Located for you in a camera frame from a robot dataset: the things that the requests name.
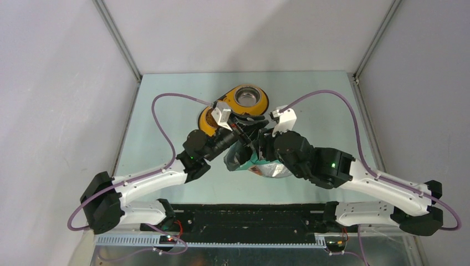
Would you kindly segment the green pet food bag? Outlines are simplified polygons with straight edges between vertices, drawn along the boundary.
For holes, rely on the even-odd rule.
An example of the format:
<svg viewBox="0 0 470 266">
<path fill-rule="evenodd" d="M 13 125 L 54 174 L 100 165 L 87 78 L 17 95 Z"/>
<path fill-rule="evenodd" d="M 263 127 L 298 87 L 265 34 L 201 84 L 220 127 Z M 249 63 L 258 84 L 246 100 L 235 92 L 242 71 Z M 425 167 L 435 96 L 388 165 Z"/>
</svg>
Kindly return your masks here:
<svg viewBox="0 0 470 266">
<path fill-rule="evenodd" d="M 223 158 L 228 171 L 249 171 L 266 178 L 285 178 L 292 173 L 278 160 L 261 160 L 250 147 L 240 142 L 232 145 Z"/>
</svg>

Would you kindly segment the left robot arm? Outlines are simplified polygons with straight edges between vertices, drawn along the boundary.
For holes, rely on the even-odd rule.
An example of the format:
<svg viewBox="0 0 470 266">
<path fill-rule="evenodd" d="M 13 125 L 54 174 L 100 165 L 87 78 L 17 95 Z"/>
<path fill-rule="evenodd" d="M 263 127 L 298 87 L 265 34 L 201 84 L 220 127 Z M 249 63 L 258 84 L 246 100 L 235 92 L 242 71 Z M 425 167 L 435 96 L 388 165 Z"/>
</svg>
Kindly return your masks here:
<svg viewBox="0 0 470 266">
<path fill-rule="evenodd" d="M 147 223 L 170 230 L 175 215 L 167 200 L 143 203 L 138 199 L 199 179 L 210 170 L 208 162 L 234 144 L 251 149 L 258 131 L 268 123 L 264 116 L 230 114 L 228 127 L 219 127 L 212 136 L 200 129 L 190 131 L 183 151 L 155 170 L 120 177 L 111 177 L 106 171 L 96 174 L 80 198 L 88 222 L 85 229 L 103 234 L 119 225 Z"/>
</svg>

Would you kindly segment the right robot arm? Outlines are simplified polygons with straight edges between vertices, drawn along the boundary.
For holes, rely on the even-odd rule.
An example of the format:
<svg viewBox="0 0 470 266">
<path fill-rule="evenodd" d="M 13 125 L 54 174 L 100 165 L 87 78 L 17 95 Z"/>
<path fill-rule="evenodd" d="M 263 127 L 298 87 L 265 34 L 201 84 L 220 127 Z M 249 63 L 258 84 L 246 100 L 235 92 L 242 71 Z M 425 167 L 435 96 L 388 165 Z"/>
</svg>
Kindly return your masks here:
<svg viewBox="0 0 470 266">
<path fill-rule="evenodd" d="M 375 202 L 325 204 L 322 223 L 331 232 L 360 224 L 385 224 L 417 235 L 431 236 L 443 226 L 443 212 L 431 196 L 442 196 L 440 182 L 413 183 L 368 170 L 351 154 L 314 147 L 295 131 L 259 134 L 259 153 L 279 161 L 296 178 L 331 190 L 341 188 L 375 197 Z"/>
</svg>

